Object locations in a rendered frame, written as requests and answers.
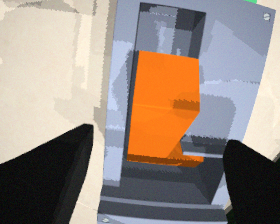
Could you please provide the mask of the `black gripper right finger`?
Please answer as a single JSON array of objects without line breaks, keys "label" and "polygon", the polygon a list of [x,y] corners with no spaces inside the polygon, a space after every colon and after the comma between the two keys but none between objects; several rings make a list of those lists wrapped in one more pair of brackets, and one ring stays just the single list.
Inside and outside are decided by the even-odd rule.
[{"label": "black gripper right finger", "polygon": [[240,140],[229,140],[224,173],[236,224],[280,224],[280,165]]}]

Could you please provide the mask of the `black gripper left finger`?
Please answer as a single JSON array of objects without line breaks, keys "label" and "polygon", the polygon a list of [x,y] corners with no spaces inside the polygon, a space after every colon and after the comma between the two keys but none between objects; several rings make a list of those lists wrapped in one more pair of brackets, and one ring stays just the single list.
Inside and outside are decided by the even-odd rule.
[{"label": "black gripper left finger", "polygon": [[81,124],[0,164],[0,224],[69,224],[93,149]]}]

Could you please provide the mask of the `orange block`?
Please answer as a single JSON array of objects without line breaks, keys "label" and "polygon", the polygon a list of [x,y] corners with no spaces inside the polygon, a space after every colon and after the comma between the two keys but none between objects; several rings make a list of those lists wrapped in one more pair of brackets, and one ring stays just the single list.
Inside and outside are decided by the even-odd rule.
[{"label": "orange block", "polygon": [[196,167],[180,139],[200,113],[199,59],[140,51],[133,96],[129,161]]}]

